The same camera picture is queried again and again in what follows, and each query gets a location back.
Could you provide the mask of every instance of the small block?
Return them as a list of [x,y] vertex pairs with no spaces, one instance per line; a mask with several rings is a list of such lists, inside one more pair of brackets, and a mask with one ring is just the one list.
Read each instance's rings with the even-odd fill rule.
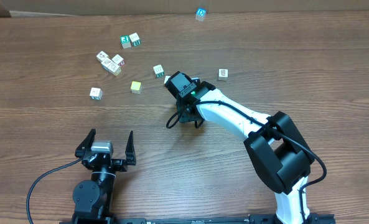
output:
[[115,63],[117,63],[121,67],[124,65],[124,60],[123,60],[123,58],[120,55],[115,55],[112,58],[112,61],[115,62]]
[[227,69],[219,69],[219,74],[217,80],[225,81],[228,78],[228,70]]
[[108,66],[108,71],[117,76],[121,71],[121,67],[117,65],[116,63],[111,63],[111,65]]
[[162,68],[162,65],[156,65],[156,66],[154,66],[154,72],[155,72],[155,76],[157,78],[163,77],[165,75],[165,71]]
[[170,76],[165,76],[165,81],[164,81],[164,84],[166,84],[166,82],[169,80]]
[[128,35],[121,36],[121,44],[122,44],[122,47],[124,49],[125,48],[128,48],[128,47],[132,47],[132,45],[130,44],[130,40],[129,40],[129,36]]
[[91,88],[90,90],[90,98],[93,100],[101,100],[101,97],[103,97],[103,92],[99,88]]
[[106,58],[109,58],[110,56],[108,56],[108,54],[106,54],[104,51],[101,51],[101,52],[99,52],[98,53],[98,55],[97,55],[97,60],[99,61],[99,62],[102,62],[102,61],[104,61],[104,59],[106,59]]
[[135,81],[132,82],[132,86],[130,87],[130,90],[132,91],[132,93],[140,94],[141,89],[142,89],[141,82],[135,82]]
[[129,38],[133,44],[133,47],[139,46],[141,44],[140,37],[137,35],[137,33],[129,35]]
[[205,9],[198,8],[197,13],[195,13],[195,19],[198,21],[203,21],[206,15],[207,11]]
[[111,63],[114,63],[114,62],[111,59],[106,58],[104,59],[104,61],[101,62],[101,65],[104,67],[105,70],[109,71],[108,66],[110,66]]

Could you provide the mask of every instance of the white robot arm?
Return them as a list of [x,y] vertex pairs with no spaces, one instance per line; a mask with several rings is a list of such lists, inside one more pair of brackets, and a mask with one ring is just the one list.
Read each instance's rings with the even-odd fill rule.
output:
[[269,131],[275,129],[308,148],[288,115],[278,112],[270,116],[252,111],[227,98],[213,85],[200,83],[180,72],[167,78],[165,87],[177,99],[177,121],[212,121],[244,141],[256,173],[275,193],[279,222],[296,224],[308,219],[306,191],[303,194],[299,191],[307,183],[314,158],[285,139],[275,151],[269,146],[274,138],[280,139]]

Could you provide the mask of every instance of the cable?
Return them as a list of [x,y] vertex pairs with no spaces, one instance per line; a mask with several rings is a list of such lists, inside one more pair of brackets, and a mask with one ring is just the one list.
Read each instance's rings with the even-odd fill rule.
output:
[[[300,144],[300,143],[298,143],[297,141],[295,141],[295,140],[293,140],[293,139],[291,139],[291,138],[287,137],[285,134],[280,133],[277,129],[270,128],[268,125],[265,125],[265,124],[263,124],[263,123],[261,123],[261,122],[257,121],[256,119],[254,119],[253,117],[251,117],[251,116],[247,115],[246,113],[242,112],[240,109],[236,108],[235,106],[233,106],[233,105],[231,105],[231,104],[229,104],[229,103],[222,102],[222,101],[201,101],[201,102],[198,102],[198,103],[194,103],[194,104],[192,104],[192,105],[190,105],[190,106],[187,106],[187,107],[185,107],[184,109],[182,109],[182,110],[180,110],[180,111],[176,112],[175,114],[173,114],[173,115],[170,117],[170,119],[168,120],[168,122],[167,122],[167,124],[166,124],[166,127],[167,127],[167,128],[169,128],[169,129],[170,129],[170,128],[173,128],[173,127],[177,124],[177,122],[179,121],[179,118],[181,117],[181,115],[182,115],[182,113],[184,112],[184,110],[187,110],[187,109],[189,109],[189,108],[192,108],[192,107],[197,106],[197,105],[202,105],[202,104],[218,104],[218,105],[224,105],[224,106],[227,106],[227,107],[229,107],[229,108],[233,109],[234,111],[236,111],[237,113],[239,113],[240,115],[242,115],[243,117],[245,117],[246,119],[250,120],[250,121],[251,121],[251,123],[255,123],[255,124],[257,124],[257,125],[259,125],[259,126],[261,126],[261,127],[264,127],[265,129],[268,129],[269,131],[271,131],[271,132],[273,132],[274,134],[276,134],[277,136],[279,136],[279,137],[281,137],[281,138],[283,138],[283,139],[285,139],[285,140],[287,140],[287,141],[289,141],[289,142],[291,142],[291,143],[293,143],[293,144],[295,144],[295,145],[299,146],[299,147],[300,147],[304,152],[309,153],[310,155],[312,155],[312,156],[314,157],[314,159],[315,159],[315,160],[316,160],[316,161],[321,165],[321,168],[322,168],[322,175],[321,175],[319,178],[317,178],[316,180],[310,181],[310,182],[308,182],[308,183],[306,183],[306,184],[302,185],[302,186],[301,186],[301,188],[299,189],[299,198],[300,198],[300,201],[301,201],[301,213],[302,213],[303,223],[306,223],[306,219],[304,218],[305,213],[304,213],[304,209],[303,209],[303,196],[302,196],[302,194],[303,194],[303,190],[304,190],[306,187],[308,187],[308,186],[310,186],[310,185],[313,185],[313,184],[316,184],[316,183],[318,183],[318,182],[320,182],[320,181],[322,181],[322,180],[324,180],[324,179],[325,179],[325,177],[327,176],[327,168],[326,168],[326,166],[325,166],[324,162],[322,162],[322,160],[321,160],[321,159],[320,159],[320,158],[319,158],[319,157],[318,157],[314,152],[312,152],[312,151],[311,151],[311,150],[309,150],[308,148],[304,147],[303,145],[301,145],[301,144]],[[172,119],[173,119],[177,114],[180,114],[180,116],[177,118],[177,120],[175,121],[175,123],[174,123],[174,124],[172,124],[171,126],[169,126],[169,123],[172,121]]]
[[26,207],[27,207],[27,216],[28,216],[28,221],[30,224],[34,224],[34,222],[32,221],[32,217],[30,216],[30,211],[29,211],[29,198],[30,198],[30,195],[32,193],[32,191],[34,190],[34,187],[35,185],[45,176],[55,172],[55,171],[58,171],[58,170],[61,170],[61,169],[64,169],[64,168],[67,168],[67,167],[70,167],[74,164],[77,164],[78,162],[80,162],[81,160],[83,159],[83,157],[81,157],[80,159],[77,159],[69,164],[65,164],[64,166],[60,166],[58,168],[55,168],[55,169],[52,169],[50,171],[47,171],[46,173],[42,174],[40,177],[38,177],[35,182],[32,184],[32,186],[30,187],[29,191],[28,191],[28,195],[27,195],[27,203],[26,203]]

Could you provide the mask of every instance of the wooden tabletop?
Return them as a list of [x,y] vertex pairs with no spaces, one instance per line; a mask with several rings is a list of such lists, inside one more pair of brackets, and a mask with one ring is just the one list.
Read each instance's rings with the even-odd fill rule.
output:
[[[142,44],[122,49],[121,35]],[[120,76],[99,51],[120,54]],[[166,129],[175,99],[161,64],[214,84],[259,112],[287,113],[328,168],[307,188],[311,212],[369,223],[369,12],[289,12],[0,19],[0,223],[28,223],[26,196],[44,172],[69,163],[91,128],[124,157],[134,131],[137,165],[117,175],[119,217],[188,218],[274,213],[274,194],[236,136],[213,123]],[[218,82],[219,68],[228,69]],[[132,81],[143,85],[140,95]],[[91,87],[103,90],[91,100]],[[309,180],[321,175],[313,163]],[[35,224],[69,220],[77,164],[42,179]]]

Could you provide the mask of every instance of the black metal base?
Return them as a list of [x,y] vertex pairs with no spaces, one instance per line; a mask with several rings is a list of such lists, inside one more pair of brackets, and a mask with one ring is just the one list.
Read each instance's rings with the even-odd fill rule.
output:
[[[183,218],[146,220],[145,218],[118,219],[118,224],[282,224],[276,215],[249,215],[248,217],[227,218]],[[335,224],[334,215],[319,215],[311,213],[307,219],[308,224]]]

